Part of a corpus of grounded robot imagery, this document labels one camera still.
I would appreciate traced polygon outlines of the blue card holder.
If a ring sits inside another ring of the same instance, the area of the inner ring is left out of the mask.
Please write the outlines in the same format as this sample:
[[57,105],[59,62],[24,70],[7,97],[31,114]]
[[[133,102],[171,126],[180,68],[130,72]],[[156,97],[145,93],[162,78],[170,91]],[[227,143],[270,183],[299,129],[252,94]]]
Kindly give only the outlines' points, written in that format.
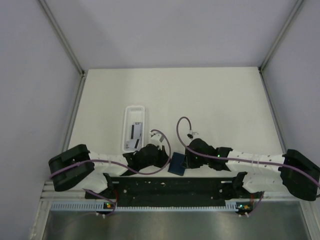
[[183,176],[186,170],[183,167],[184,159],[185,159],[184,154],[174,152],[170,160],[168,172],[177,176]]

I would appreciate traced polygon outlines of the white plastic basket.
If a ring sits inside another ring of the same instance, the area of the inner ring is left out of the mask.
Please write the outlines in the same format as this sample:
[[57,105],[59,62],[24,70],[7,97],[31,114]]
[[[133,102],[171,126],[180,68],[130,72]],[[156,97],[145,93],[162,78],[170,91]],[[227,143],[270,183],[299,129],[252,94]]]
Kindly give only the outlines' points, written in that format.
[[130,153],[145,146],[146,109],[141,105],[127,106],[124,111],[122,151]]

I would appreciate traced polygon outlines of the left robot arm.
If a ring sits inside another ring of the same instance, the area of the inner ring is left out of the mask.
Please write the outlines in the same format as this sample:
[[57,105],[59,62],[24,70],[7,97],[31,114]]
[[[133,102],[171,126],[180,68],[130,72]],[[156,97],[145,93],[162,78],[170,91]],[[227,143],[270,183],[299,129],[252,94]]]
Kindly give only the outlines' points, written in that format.
[[169,161],[165,147],[154,144],[120,155],[98,154],[79,144],[51,158],[48,165],[56,192],[87,189],[106,199],[114,191],[110,177],[150,176]]

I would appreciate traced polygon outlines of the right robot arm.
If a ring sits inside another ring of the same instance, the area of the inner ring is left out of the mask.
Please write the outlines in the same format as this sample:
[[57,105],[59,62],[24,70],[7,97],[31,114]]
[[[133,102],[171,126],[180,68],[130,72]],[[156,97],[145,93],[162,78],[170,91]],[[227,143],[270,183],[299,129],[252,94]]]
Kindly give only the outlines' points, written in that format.
[[297,150],[284,154],[258,155],[230,147],[214,148],[200,138],[185,148],[184,167],[207,165],[216,171],[236,173],[233,192],[239,198],[250,193],[282,192],[313,202],[318,198],[320,168]]

